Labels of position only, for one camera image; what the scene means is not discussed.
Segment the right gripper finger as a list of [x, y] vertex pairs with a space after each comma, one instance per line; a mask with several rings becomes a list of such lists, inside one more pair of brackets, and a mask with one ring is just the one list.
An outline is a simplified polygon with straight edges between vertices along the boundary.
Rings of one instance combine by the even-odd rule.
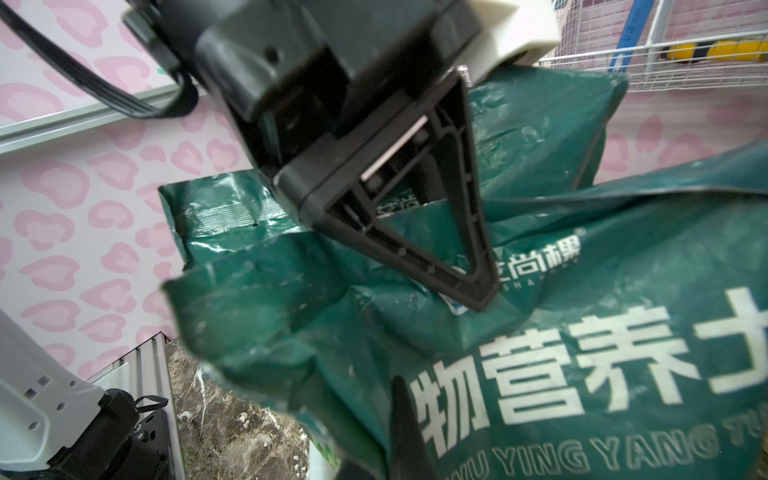
[[368, 433], [341, 437], [343, 460], [336, 479], [437, 479], [423, 443], [408, 388], [401, 376], [391, 383], [389, 446]]

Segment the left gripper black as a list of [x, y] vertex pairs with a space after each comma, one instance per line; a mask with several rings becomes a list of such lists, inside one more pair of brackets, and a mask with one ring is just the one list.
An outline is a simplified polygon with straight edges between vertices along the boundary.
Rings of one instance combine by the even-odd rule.
[[272, 191], [324, 134], [422, 97], [480, 31], [466, 1], [133, 1], [123, 20], [222, 103]]

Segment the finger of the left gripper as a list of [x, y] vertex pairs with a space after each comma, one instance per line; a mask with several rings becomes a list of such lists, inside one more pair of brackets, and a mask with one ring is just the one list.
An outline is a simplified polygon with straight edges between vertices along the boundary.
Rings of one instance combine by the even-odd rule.
[[297, 222], [469, 309], [499, 290], [455, 71], [417, 100], [397, 92], [341, 138], [324, 134], [273, 191]]

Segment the dark green soil bag front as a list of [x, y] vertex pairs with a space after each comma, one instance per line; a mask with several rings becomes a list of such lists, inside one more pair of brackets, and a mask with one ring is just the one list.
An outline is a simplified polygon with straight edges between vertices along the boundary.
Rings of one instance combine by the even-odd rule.
[[767, 144], [490, 200], [481, 312], [310, 232], [165, 284], [220, 384], [394, 467], [391, 380], [441, 479], [752, 479], [767, 434]]

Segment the yellow utility knife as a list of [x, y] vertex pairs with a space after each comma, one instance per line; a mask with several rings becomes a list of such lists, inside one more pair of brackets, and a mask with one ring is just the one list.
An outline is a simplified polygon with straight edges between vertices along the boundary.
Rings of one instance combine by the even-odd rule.
[[743, 39], [678, 44], [663, 48], [660, 56], [664, 60], [681, 64], [702, 61], [765, 62], [767, 41]]

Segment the blue book in rack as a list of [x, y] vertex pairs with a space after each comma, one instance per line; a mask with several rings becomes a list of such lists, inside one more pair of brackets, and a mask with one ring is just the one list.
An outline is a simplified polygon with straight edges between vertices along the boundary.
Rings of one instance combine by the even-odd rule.
[[625, 72], [628, 68], [634, 48], [639, 43], [653, 5], [654, 0], [633, 1], [619, 37], [618, 52], [611, 58], [608, 67], [609, 72]]

